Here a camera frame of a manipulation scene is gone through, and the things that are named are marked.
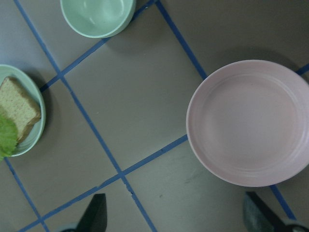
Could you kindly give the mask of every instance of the pink plate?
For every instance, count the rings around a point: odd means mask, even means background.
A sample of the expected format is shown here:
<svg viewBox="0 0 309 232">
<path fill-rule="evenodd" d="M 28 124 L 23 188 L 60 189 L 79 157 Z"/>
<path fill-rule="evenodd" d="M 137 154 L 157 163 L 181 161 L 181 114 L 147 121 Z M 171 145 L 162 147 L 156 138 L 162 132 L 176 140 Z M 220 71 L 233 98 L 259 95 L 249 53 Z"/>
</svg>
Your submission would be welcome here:
<svg viewBox="0 0 309 232">
<path fill-rule="evenodd" d="M 309 86 L 273 62 L 226 65 L 195 91 L 186 128 L 195 155 L 219 178 L 279 183 L 309 164 Z"/>
</svg>

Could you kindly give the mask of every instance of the black object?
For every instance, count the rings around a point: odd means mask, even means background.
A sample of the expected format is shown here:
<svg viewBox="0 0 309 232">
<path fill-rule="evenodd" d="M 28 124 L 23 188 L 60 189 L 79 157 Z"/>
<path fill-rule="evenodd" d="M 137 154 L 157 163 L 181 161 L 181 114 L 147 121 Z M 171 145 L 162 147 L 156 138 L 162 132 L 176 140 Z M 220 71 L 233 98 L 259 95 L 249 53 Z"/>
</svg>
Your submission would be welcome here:
<svg viewBox="0 0 309 232">
<path fill-rule="evenodd" d="M 106 197 L 102 193 L 93 196 L 76 229 L 66 229 L 62 232 L 105 232 L 106 227 Z"/>
<path fill-rule="evenodd" d="M 245 194 L 243 220 L 248 232 L 309 232 L 296 221 L 295 224 L 285 225 L 255 192 Z"/>
</svg>

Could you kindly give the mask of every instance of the bread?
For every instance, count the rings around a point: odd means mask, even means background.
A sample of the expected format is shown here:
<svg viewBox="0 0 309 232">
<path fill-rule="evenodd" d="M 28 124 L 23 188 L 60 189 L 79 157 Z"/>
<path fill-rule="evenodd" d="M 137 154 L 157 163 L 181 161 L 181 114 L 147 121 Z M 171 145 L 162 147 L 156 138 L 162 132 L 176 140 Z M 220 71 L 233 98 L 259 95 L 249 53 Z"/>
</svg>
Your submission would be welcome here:
<svg viewBox="0 0 309 232">
<path fill-rule="evenodd" d="M 13 77 L 6 77 L 0 86 L 0 109 L 16 124 L 17 143 L 23 142 L 41 119 L 39 105 Z"/>
</svg>

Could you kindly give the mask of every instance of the lettuce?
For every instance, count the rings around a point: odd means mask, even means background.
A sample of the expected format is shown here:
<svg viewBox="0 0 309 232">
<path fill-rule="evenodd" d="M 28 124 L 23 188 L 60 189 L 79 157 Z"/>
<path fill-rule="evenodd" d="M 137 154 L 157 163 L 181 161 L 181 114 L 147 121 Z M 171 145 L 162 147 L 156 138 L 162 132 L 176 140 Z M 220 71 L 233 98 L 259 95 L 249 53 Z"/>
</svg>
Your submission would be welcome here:
<svg viewBox="0 0 309 232">
<path fill-rule="evenodd" d="M 15 123 L 0 114 L 0 161 L 11 156 L 17 145 Z"/>
</svg>

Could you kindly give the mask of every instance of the bowl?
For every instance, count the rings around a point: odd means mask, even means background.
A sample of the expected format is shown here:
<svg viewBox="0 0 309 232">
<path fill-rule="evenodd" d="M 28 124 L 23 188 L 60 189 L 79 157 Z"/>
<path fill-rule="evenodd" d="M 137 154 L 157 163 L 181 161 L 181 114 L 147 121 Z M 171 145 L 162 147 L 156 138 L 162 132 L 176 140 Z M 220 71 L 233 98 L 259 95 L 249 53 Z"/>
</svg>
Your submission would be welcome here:
<svg viewBox="0 0 309 232">
<path fill-rule="evenodd" d="M 136 0 L 60 0 L 66 22 L 89 38 L 120 33 L 131 21 Z"/>
<path fill-rule="evenodd" d="M 45 104 L 39 88 L 24 72 L 10 65 L 0 65 L 0 84 L 7 76 L 18 79 L 19 83 L 27 90 L 28 94 L 39 104 L 41 108 L 41 119 L 34 124 L 28 137 L 16 146 L 16 149 L 12 155 L 20 156 L 32 149 L 43 133 L 46 119 Z"/>
<path fill-rule="evenodd" d="M 265 60 L 212 73 L 195 91 L 186 129 L 199 161 L 230 183 L 277 184 L 309 164 L 309 86 Z"/>
</svg>

